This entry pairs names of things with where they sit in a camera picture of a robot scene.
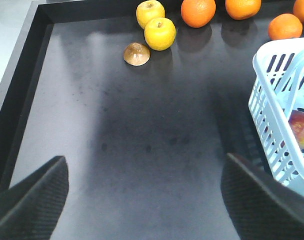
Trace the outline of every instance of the apple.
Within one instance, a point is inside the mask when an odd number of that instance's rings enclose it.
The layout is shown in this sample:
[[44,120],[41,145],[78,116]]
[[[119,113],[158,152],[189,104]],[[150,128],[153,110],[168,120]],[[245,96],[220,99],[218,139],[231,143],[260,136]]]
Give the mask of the apple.
[[136,8],[136,19],[141,28],[145,29],[146,24],[154,18],[164,18],[165,10],[157,0],[141,2]]
[[293,110],[289,119],[289,124],[300,149],[304,149],[304,112]]
[[152,19],[144,29],[145,41],[150,48],[157,51],[168,49],[173,44],[175,35],[175,25],[165,17]]

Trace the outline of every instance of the orange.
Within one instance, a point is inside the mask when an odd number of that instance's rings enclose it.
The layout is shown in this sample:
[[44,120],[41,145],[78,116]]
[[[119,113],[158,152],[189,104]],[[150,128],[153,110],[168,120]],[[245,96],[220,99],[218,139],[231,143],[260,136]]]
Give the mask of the orange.
[[183,21],[192,28],[206,25],[216,11],[215,0],[183,0],[181,15]]
[[262,0],[226,0],[228,15],[235,20],[249,19],[261,9]]
[[294,4],[294,15],[304,23],[304,0],[296,0]]
[[268,35],[271,40],[299,38],[302,33],[301,21],[290,13],[277,16],[268,26]]

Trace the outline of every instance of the red apple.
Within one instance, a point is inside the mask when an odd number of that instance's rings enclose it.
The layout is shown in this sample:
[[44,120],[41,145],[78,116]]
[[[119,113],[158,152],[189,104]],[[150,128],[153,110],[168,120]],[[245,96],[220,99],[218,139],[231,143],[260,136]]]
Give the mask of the red apple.
[[290,116],[289,124],[300,146],[304,149],[304,112],[293,110]]

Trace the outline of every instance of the yellow apple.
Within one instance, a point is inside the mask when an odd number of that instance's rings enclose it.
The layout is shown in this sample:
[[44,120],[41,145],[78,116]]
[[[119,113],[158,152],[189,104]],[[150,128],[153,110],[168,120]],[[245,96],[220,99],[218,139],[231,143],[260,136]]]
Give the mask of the yellow apple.
[[168,49],[173,44],[175,35],[175,25],[165,17],[152,19],[144,29],[145,41],[150,48],[157,51]]
[[165,10],[163,5],[156,0],[141,2],[136,8],[136,19],[138,24],[144,29],[146,24],[154,18],[164,18]]

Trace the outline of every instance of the stain on surface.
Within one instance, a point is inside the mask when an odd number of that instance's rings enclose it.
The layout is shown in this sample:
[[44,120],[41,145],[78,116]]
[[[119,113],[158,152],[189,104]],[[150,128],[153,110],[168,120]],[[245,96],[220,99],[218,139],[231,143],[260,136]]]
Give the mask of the stain on surface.
[[152,151],[151,145],[147,145],[145,150],[147,153],[151,152]]
[[174,138],[171,138],[170,140],[169,140],[169,143],[170,143],[170,145],[175,145],[176,143],[177,143],[177,137],[174,137]]
[[103,152],[106,152],[106,150],[107,150],[107,144],[103,143],[102,146],[101,146],[101,149],[102,149]]

